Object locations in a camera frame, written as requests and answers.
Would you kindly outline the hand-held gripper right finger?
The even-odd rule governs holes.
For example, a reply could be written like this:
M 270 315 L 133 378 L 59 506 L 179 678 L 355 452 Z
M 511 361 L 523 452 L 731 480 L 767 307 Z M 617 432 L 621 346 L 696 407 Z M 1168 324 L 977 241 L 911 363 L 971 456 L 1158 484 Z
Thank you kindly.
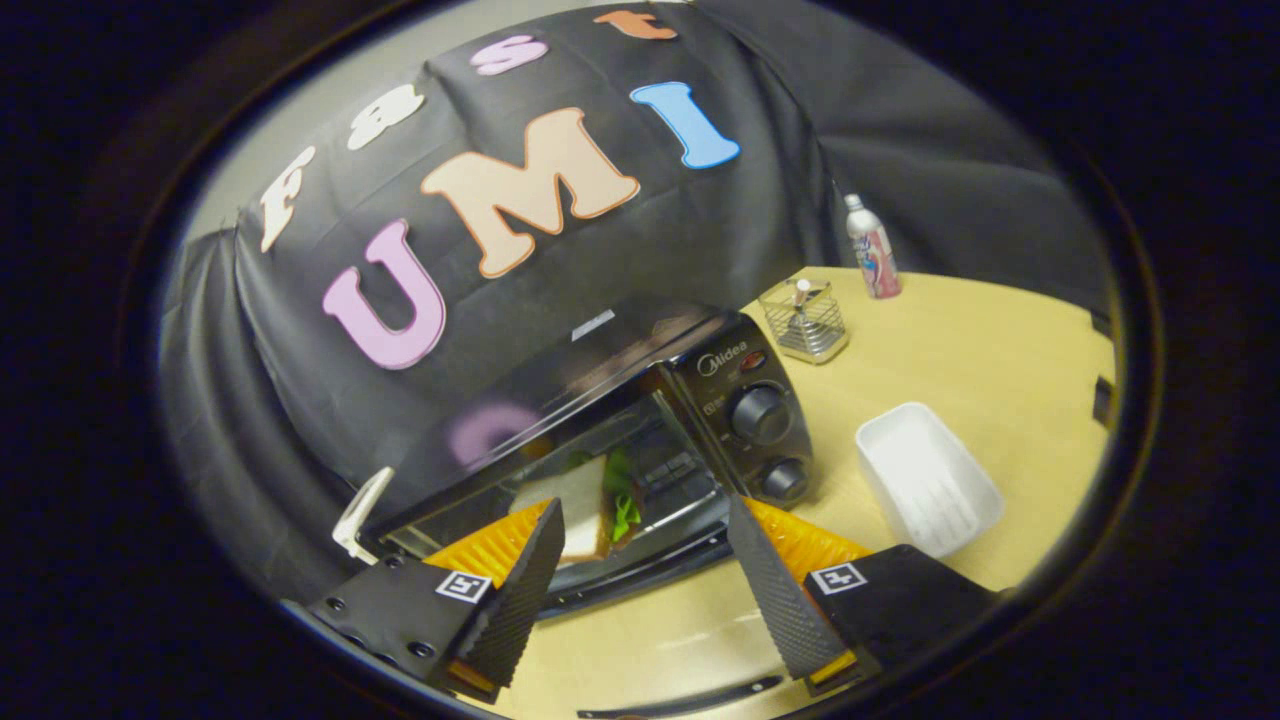
M 787 674 L 813 696 L 914 664 L 1001 598 L 911 544 L 870 552 L 741 495 L 727 532 Z

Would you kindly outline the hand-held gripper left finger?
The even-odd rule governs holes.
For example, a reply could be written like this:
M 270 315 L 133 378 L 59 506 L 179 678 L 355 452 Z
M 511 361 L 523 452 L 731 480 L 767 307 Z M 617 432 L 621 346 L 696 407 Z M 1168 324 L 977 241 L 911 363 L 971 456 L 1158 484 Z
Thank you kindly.
M 428 559 L 388 553 L 312 603 L 285 611 L 380 673 L 493 705 L 511 685 L 564 547 L 559 498 L 544 500 Z

